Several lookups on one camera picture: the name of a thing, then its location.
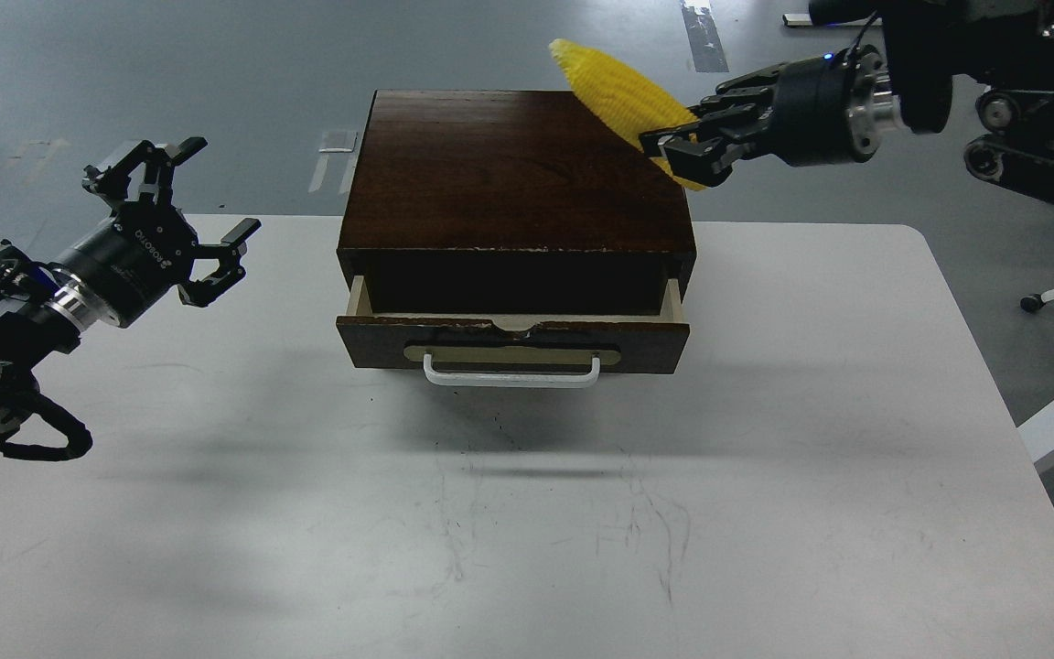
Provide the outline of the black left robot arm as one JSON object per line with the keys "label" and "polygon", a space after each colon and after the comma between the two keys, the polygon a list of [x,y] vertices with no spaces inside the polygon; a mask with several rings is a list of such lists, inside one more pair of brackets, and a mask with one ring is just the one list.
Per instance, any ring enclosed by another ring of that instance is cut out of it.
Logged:
{"label": "black left robot arm", "polygon": [[92,448],[87,426],[42,393],[33,373],[42,360],[74,351],[99,322],[125,329],[171,289],[204,308],[243,279],[246,243],[261,224],[246,218],[202,243],[173,203],[177,168],[206,146],[201,136],[141,139],[87,166],[83,190],[108,217],[55,260],[0,241],[0,456],[62,462]]}

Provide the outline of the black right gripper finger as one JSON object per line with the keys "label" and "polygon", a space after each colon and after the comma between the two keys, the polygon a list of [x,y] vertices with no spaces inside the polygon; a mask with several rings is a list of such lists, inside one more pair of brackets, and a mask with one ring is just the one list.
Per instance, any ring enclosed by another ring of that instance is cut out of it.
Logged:
{"label": "black right gripper finger", "polygon": [[687,124],[649,121],[639,130],[641,153],[689,190],[719,187],[733,167],[767,153],[767,117],[707,115]]}
{"label": "black right gripper finger", "polygon": [[715,88],[689,108],[696,124],[769,124],[777,116],[775,102],[787,62],[772,64]]}

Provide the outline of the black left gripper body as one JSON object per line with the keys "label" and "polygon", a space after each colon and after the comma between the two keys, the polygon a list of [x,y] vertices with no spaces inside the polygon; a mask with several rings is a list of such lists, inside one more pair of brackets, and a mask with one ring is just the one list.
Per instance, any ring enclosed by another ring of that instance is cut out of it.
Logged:
{"label": "black left gripper body", "polygon": [[197,231],[176,209],[118,209],[56,258],[87,287],[106,324],[130,327],[188,279]]}

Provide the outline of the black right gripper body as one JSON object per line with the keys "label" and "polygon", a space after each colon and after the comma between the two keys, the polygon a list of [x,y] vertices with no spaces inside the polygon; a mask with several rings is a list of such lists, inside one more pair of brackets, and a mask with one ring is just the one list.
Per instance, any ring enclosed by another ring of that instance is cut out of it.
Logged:
{"label": "black right gripper body", "polygon": [[865,163],[881,146],[875,117],[887,67],[877,50],[840,50],[769,67],[765,153],[790,167]]}

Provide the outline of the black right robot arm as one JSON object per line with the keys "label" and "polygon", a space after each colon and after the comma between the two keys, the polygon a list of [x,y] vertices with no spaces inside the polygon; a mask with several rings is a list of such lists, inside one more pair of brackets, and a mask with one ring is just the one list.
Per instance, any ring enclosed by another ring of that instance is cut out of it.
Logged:
{"label": "black right robot arm", "polygon": [[1054,1],[812,1],[813,24],[877,21],[884,46],[846,49],[725,81],[640,133],[674,175],[716,187],[740,159],[792,167],[868,161],[892,125],[938,134],[953,81],[984,86],[984,134],[963,148],[970,174],[1054,205]]}

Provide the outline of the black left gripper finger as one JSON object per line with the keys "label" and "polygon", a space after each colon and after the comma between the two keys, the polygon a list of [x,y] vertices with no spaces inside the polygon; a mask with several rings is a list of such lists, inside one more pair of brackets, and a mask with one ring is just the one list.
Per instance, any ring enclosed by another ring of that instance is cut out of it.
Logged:
{"label": "black left gripper finger", "polygon": [[173,203],[176,168],[208,146],[208,139],[192,136],[178,146],[155,146],[147,139],[118,146],[105,161],[84,168],[82,188],[103,200],[115,220],[149,220],[184,213]]}
{"label": "black left gripper finger", "polygon": [[[243,218],[218,243],[196,243],[188,250],[188,267],[184,279],[178,283],[181,304],[193,308],[207,308],[213,301],[229,292],[235,284],[242,282],[246,270],[242,265],[247,243],[261,228],[256,218]],[[216,267],[209,274],[194,278],[193,268],[197,261],[213,261]]]}

